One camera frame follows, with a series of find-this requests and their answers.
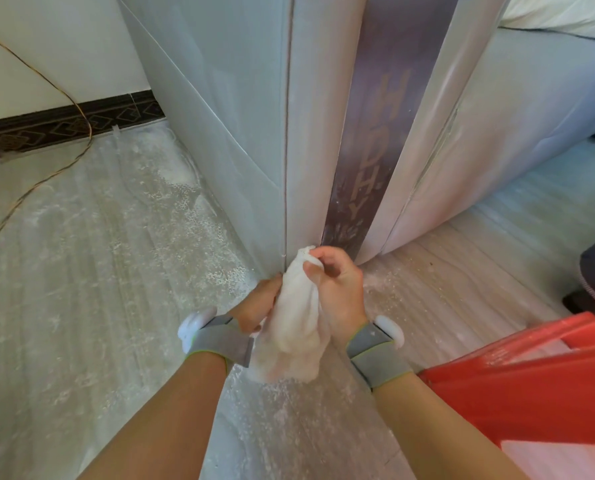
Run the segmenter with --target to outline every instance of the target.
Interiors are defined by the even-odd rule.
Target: person's left hand
[[[281,288],[282,275],[279,273],[269,280],[262,280],[228,314],[238,321],[241,331],[252,333],[273,309]]]

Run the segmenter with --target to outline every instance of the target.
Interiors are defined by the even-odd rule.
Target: purple trim strip
[[[322,243],[352,258],[375,218],[457,0],[368,0]]]

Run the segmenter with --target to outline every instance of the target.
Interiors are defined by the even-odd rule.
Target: white wall
[[[78,102],[149,88],[116,0],[0,0],[0,40]],[[0,118],[67,104],[0,47]]]

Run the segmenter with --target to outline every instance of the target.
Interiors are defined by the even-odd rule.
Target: person's right hand
[[[310,251],[324,269],[304,263],[304,272],[316,284],[324,318],[331,327],[333,339],[346,347],[353,335],[368,320],[364,310],[362,271],[342,249],[322,246]]]

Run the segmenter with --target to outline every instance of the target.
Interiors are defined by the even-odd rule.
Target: forearm
[[[225,380],[219,355],[200,352],[188,357],[80,480],[197,479]]]
[[[418,480],[528,480],[414,373],[383,384],[373,395]]]

